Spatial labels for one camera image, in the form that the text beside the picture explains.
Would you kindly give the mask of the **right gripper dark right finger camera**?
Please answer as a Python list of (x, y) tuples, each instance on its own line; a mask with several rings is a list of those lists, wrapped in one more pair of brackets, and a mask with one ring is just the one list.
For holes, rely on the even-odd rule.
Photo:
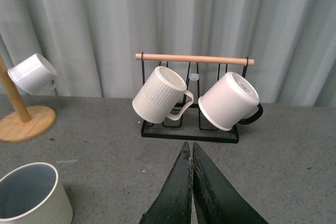
[(193, 191), (199, 223), (267, 223), (193, 143)]

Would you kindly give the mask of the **right gripper dark left finger camera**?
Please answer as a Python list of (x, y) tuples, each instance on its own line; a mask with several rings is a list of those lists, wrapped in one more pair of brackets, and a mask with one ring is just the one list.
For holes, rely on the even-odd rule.
[(185, 142), (160, 193), (140, 223), (190, 223), (193, 172), (190, 147)]

